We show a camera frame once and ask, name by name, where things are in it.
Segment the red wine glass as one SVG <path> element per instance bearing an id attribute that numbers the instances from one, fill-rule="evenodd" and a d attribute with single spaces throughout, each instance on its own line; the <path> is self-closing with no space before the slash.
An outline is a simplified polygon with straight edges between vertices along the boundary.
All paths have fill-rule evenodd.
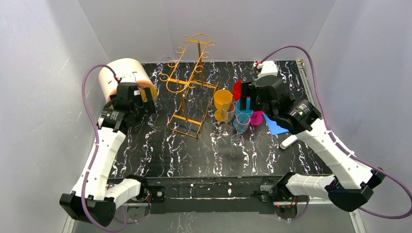
<path id="1" fill-rule="evenodd" d="M 242 81 L 237 81 L 233 85 L 233 99 L 235 101 L 238 101 L 240 99 L 241 84 L 242 84 Z"/>

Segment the clear wine glass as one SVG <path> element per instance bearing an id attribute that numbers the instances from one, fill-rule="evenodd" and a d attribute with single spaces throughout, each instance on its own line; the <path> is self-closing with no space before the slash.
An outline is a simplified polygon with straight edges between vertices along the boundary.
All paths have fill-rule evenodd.
<path id="1" fill-rule="evenodd" d="M 221 117 L 224 124 L 221 127 L 221 135 L 227 137 L 231 134 L 231 126 L 229 122 L 233 119 L 235 115 L 236 106 L 233 102 L 226 102 L 222 106 Z"/>
<path id="2" fill-rule="evenodd" d="M 242 134 L 248 129 L 250 123 L 250 116 L 246 113 L 240 113 L 236 116 L 233 126 L 236 133 L 231 136 L 231 144 L 234 147 L 242 147 L 244 144 L 244 138 Z"/>

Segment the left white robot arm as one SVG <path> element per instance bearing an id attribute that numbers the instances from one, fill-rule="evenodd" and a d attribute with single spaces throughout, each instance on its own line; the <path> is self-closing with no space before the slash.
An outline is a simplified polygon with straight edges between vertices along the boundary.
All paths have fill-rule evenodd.
<path id="1" fill-rule="evenodd" d="M 149 200 L 147 179 L 142 176 L 128 175 L 119 184 L 106 186 L 129 127 L 153 113 L 155 104 L 149 87 L 118 84 L 98 120 L 92 121 L 97 138 L 79 180 L 70 193 L 60 197 L 60 206 L 72 219 L 106 228 L 116 210 L 130 199 Z"/>

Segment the magenta wine glass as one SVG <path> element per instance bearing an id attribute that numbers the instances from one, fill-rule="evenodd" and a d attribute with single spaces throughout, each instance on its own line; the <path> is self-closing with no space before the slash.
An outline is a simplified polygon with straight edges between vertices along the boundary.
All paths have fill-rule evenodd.
<path id="1" fill-rule="evenodd" d="M 262 111 L 254 111 L 250 117 L 250 124 L 251 125 L 260 125 L 263 122 L 263 112 Z"/>

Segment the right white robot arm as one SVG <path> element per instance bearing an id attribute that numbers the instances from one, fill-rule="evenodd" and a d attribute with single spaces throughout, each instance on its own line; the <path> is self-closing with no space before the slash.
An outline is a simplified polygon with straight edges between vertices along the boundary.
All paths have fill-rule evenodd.
<path id="1" fill-rule="evenodd" d="M 240 108 L 263 111 L 278 126 L 308 145 L 329 167 L 332 175 L 310 176 L 288 172 L 273 188 L 276 198 L 313 196 L 330 200 L 340 209 L 352 212 L 367 203 L 373 188 L 384 175 L 342 152 L 329 136 L 319 110 L 307 99 L 294 99 L 281 78 L 267 75 L 254 82 L 242 82 Z"/>

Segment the clear wine glass front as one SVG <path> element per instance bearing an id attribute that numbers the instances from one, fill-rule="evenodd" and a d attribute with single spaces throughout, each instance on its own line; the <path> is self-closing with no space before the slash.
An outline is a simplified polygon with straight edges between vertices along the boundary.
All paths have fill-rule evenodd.
<path id="1" fill-rule="evenodd" d="M 235 115 L 236 106 L 233 102 L 226 102 L 222 106 L 221 117 L 224 124 L 221 127 L 221 135 L 227 137 L 231 134 L 231 126 L 229 122 L 233 119 Z"/>

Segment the yellow wine glass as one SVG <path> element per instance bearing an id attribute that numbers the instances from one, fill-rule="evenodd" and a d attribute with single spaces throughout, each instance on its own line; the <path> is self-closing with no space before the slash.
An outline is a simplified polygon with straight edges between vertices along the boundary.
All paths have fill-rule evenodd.
<path id="1" fill-rule="evenodd" d="M 225 103 L 231 102 L 233 99 L 232 93 L 227 89 L 221 89 L 215 92 L 214 96 L 214 106 L 216 111 L 214 117 L 217 121 L 222 122 L 222 108 Z"/>

